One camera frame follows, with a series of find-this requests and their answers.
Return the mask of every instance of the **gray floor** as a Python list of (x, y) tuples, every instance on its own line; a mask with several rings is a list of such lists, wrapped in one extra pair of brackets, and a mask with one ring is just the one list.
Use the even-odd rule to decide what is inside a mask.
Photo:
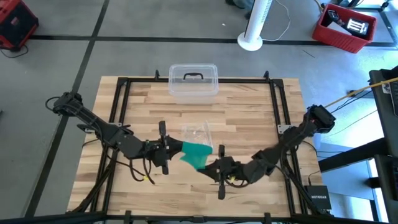
[[(36, 34), (41, 35), (90, 36), (103, 4), (103, 0), (25, 1), (40, 19)], [(311, 40), (319, 16), (317, 5), (280, 1), (292, 17), (282, 40)], [(246, 26), (243, 14), (223, 0), (110, 0), (99, 35), (235, 38)], [(396, 11), (387, 15), (392, 16), (392, 23), (397, 21)], [(284, 8), (273, 4), (262, 37), (278, 37), (287, 22)], [(375, 41), (392, 42), (380, 19), (378, 23)], [(27, 45), (30, 52), (21, 58), (0, 55), (0, 109), (4, 110), (0, 117), (0, 178), (4, 183), (0, 185), (0, 219), (20, 217), (25, 210), (59, 119), (44, 108), (44, 101), (72, 88), (88, 42), (30, 40)], [(299, 78), (308, 106), (329, 103), (347, 90), (367, 85), (368, 71), (392, 68), (397, 61), (395, 49), (371, 47), (351, 54), (333, 47), (295, 45), (264, 45), (257, 52), (246, 52), (236, 44), (96, 42), (79, 92), (92, 108), (103, 75), (153, 76), (159, 69), (167, 76), (174, 63), (214, 63), (222, 77), (260, 77), (269, 70), (274, 78)], [(339, 111), (335, 130), (365, 115), (372, 106), (371, 101), (361, 100)], [(84, 140), (77, 123), (76, 119), (68, 122), (36, 215), (66, 209)], [(334, 137), (322, 141), (345, 141), (344, 134)]]

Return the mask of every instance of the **green towel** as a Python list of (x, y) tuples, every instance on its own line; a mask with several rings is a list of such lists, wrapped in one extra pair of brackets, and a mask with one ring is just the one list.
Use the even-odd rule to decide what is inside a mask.
[(207, 156), (213, 152), (213, 148), (203, 144), (183, 142), (182, 152), (185, 155), (180, 160), (189, 163), (193, 168), (198, 170), (205, 168)]

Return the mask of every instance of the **black box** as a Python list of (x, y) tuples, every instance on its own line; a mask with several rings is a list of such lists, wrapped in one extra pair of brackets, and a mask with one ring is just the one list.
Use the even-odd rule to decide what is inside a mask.
[(321, 210), (330, 210), (330, 198), (327, 186), (305, 186), (312, 202)]
[(0, 49), (18, 51), (39, 26), (21, 0), (0, 0)]

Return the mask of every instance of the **bracket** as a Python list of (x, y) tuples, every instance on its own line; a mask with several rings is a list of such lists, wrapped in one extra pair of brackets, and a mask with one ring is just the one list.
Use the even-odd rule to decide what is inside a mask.
[(159, 80), (159, 78), (160, 78), (160, 73), (159, 73), (159, 70), (157, 69), (155, 71), (155, 81)]
[(293, 127), (293, 125), (278, 124), (278, 134), (283, 134), (286, 130)]
[(270, 81), (269, 72), (268, 71), (266, 71), (262, 77), (265, 78), (267, 82)]
[(274, 82), (274, 84), (278, 87), (278, 88), (283, 88), (284, 87), (284, 81), (283, 79), (274, 79), (272, 80)]
[(264, 221), (262, 224), (272, 224), (271, 214), (269, 212), (264, 213)]
[(130, 216), (131, 216), (131, 211), (126, 210), (126, 212), (124, 213), (123, 224), (132, 224), (133, 223), (133, 221), (130, 220)]
[(205, 222), (207, 222), (207, 221), (206, 221), (206, 218), (203, 217), (203, 216), (200, 216), (200, 215), (192, 216), (191, 219), (190, 219), (190, 221), (191, 221), (192, 223), (205, 223)]

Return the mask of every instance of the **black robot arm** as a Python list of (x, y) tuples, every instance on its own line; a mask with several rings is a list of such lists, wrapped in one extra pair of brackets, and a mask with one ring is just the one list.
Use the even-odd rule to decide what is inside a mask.
[(52, 111), (64, 116), (75, 116), (86, 125), (79, 125), (80, 129), (89, 128), (95, 131), (96, 137), (105, 146), (121, 151), (124, 157), (131, 159), (146, 158), (156, 167), (161, 166), (163, 174), (168, 174), (167, 160), (182, 150), (182, 142), (166, 135), (165, 121), (159, 122), (160, 139), (155, 141), (141, 141), (128, 129), (129, 126), (109, 124), (85, 108), (78, 93), (66, 92), (58, 98)]
[[(305, 138), (315, 133), (328, 133), (335, 125), (335, 117), (323, 106), (311, 106), (303, 116), (303, 122), (298, 127), (287, 129), (279, 142), (270, 148), (263, 149), (252, 156), (252, 161), (242, 164), (234, 161), (231, 156), (224, 156), (224, 146), (220, 146), (219, 159), (198, 170), (202, 174), (219, 182), (219, 199), (224, 199), (225, 186), (223, 182), (233, 187), (245, 187), (261, 179), (264, 175), (271, 175), (276, 164), (290, 149), (294, 149)], [(242, 180), (246, 184), (234, 185), (228, 179)]]

